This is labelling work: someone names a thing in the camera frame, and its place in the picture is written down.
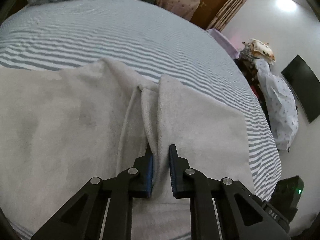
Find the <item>beige fleece pants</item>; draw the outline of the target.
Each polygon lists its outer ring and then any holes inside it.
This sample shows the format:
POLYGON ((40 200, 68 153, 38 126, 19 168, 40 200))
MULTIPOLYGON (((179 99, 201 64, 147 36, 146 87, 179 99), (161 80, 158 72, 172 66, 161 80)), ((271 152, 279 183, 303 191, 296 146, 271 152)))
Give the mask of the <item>beige fleece pants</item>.
POLYGON ((1 68, 1 208, 37 231, 92 177, 109 179, 153 153, 150 199, 133 203, 133 239, 190 232, 171 191, 168 149, 191 167, 254 189, 244 115, 168 75, 155 83, 102 59, 59 71, 1 68))

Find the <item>white dotted fabric bag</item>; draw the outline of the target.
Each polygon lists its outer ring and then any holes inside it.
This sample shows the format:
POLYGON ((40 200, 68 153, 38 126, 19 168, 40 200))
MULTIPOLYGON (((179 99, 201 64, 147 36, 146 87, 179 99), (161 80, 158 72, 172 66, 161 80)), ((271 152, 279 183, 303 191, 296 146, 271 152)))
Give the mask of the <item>white dotted fabric bag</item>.
POLYGON ((277 149, 287 151, 299 128, 295 98, 286 82, 271 73, 269 64, 265 60, 255 60, 254 65, 258 71, 257 77, 265 98, 277 149))

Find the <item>lilac folded cloth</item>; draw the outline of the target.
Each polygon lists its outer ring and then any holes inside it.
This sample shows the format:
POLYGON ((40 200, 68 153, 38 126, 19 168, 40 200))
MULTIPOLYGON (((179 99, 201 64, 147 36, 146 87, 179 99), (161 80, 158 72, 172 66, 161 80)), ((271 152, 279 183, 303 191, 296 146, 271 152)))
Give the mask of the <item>lilac folded cloth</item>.
POLYGON ((207 32, 213 37, 213 39, 226 51, 226 53, 234 60, 240 57, 239 51, 233 46, 230 40, 225 37, 221 32, 212 28, 207 32))

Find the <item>floral pillow stack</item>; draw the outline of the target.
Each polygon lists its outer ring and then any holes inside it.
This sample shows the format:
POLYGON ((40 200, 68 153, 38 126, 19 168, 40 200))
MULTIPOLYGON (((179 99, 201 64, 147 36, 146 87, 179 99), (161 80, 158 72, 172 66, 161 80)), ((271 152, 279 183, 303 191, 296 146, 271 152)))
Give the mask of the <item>floral pillow stack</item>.
POLYGON ((268 43, 252 38, 242 43, 245 47, 241 51, 244 55, 254 59, 264 59, 269 64, 276 63, 276 58, 268 43))

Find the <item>grey white striped bedsheet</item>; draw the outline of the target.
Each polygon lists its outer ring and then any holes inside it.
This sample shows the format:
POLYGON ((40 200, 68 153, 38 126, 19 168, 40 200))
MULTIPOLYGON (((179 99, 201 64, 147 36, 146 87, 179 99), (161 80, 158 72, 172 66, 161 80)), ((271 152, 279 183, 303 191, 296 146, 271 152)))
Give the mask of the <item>grey white striped bedsheet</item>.
POLYGON ((1 25, 1 68, 59 71, 102 59, 157 83, 168 75, 240 111, 254 189, 268 200, 281 176, 269 125, 248 82, 205 31, 138 0, 75 0, 26 7, 1 25))

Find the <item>striped brown side curtain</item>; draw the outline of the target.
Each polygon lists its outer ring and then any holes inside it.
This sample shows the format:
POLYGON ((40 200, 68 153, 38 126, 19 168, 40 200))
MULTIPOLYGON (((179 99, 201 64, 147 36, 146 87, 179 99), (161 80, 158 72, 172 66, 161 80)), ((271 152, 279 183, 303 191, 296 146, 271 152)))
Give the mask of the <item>striped brown side curtain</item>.
POLYGON ((227 0, 211 20, 206 30, 214 28, 218 31, 222 31, 246 1, 247 0, 227 0))

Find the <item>brown wooden door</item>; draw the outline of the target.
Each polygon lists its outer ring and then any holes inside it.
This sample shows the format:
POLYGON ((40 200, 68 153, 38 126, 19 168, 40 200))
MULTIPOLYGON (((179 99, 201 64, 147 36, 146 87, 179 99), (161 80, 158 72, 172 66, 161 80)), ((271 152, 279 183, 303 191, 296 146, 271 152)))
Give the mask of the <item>brown wooden door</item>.
POLYGON ((190 22, 206 30, 219 10, 228 0, 200 0, 190 22))

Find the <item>black wall television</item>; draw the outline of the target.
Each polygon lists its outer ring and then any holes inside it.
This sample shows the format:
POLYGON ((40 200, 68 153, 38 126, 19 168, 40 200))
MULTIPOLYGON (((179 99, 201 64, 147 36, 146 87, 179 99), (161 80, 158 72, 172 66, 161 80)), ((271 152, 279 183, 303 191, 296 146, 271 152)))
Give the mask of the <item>black wall television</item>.
POLYGON ((309 123, 319 117, 319 79, 309 65, 297 55, 281 71, 282 76, 294 91, 309 123))

